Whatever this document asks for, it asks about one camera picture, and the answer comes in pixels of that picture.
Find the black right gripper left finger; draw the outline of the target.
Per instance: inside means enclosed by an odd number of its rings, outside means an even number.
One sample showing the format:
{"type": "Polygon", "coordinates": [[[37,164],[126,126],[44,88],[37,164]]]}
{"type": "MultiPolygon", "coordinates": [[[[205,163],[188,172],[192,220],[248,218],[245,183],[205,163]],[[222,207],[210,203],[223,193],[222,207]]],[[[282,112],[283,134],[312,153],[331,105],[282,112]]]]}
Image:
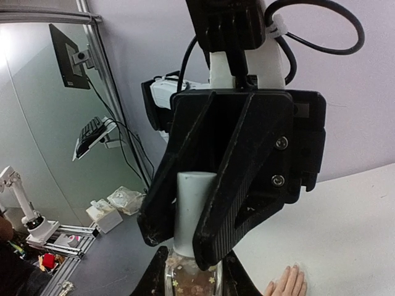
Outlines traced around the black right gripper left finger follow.
{"type": "Polygon", "coordinates": [[[164,296],[165,265],[169,254],[166,246],[161,246],[153,256],[146,271],[130,296],[164,296]]]}

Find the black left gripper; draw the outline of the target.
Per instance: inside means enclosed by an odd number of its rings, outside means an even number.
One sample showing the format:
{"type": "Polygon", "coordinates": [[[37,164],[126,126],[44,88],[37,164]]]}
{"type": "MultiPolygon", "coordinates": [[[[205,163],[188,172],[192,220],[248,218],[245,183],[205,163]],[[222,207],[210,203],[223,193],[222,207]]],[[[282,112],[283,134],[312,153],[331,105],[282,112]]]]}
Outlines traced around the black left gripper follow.
{"type": "Polygon", "coordinates": [[[243,202],[256,197],[295,203],[321,169],[326,102],[315,91],[215,91],[193,171],[217,177],[193,237],[201,270],[221,261],[250,230],[236,223],[243,202]]]}

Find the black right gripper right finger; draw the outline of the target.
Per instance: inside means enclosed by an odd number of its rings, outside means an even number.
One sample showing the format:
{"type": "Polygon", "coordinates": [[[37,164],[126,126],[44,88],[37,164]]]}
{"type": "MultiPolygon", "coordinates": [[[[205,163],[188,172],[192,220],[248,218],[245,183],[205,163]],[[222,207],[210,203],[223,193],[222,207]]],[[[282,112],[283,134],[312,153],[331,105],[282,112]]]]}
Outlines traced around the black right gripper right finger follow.
{"type": "Polygon", "coordinates": [[[261,296],[248,273],[232,250],[222,260],[224,296],[261,296]]]}

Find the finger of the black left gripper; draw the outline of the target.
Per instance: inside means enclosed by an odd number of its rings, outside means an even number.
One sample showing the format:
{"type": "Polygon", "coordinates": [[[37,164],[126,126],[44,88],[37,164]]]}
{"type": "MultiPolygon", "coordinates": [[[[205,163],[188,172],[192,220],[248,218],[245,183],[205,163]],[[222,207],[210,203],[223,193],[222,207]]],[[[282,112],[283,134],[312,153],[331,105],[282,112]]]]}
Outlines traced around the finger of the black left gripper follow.
{"type": "Polygon", "coordinates": [[[151,247],[173,237],[177,174],[197,162],[198,138],[215,91],[184,91],[175,95],[169,140],[164,156],[143,200],[137,221],[144,242],[151,247]]]}

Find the clear glitter nail polish bottle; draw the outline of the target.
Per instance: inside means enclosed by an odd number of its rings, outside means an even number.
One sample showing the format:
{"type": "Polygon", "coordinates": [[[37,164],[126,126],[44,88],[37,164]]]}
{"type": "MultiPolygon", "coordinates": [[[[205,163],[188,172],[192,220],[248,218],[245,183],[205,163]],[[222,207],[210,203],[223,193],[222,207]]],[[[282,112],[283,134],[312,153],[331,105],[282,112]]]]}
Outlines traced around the clear glitter nail polish bottle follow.
{"type": "Polygon", "coordinates": [[[221,296],[223,294],[223,267],[220,261],[208,270],[201,270],[194,258],[169,251],[164,268],[165,295],[221,296]]]}

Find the white nail polish cap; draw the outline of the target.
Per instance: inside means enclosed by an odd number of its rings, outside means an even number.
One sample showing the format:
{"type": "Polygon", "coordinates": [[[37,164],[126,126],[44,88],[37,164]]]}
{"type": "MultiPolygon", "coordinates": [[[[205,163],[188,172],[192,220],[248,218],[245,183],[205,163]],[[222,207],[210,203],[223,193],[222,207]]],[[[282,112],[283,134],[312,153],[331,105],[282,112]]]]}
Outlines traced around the white nail polish cap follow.
{"type": "Polygon", "coordinates": [[[190,171],[177,174],[174,251],[194,258],[193,236],[216,173],[190,171]]]}

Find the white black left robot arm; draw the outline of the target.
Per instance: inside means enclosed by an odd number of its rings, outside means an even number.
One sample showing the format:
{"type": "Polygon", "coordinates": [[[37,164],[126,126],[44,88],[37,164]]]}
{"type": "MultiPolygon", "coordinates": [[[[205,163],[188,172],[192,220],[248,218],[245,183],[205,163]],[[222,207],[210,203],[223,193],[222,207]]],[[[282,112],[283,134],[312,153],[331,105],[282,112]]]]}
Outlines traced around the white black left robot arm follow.
{"type": "Polygon", "coordinates": [[[326,101],[315,91],[212,89],[177,74],[141,85],[152,127],[167,138],[138,223],[147,245],[175,230],[177,175],[215,173],[192,228],[197,265],[208,269],[252,229],[298,201],[317,182],[325,145],[326,101]]]}

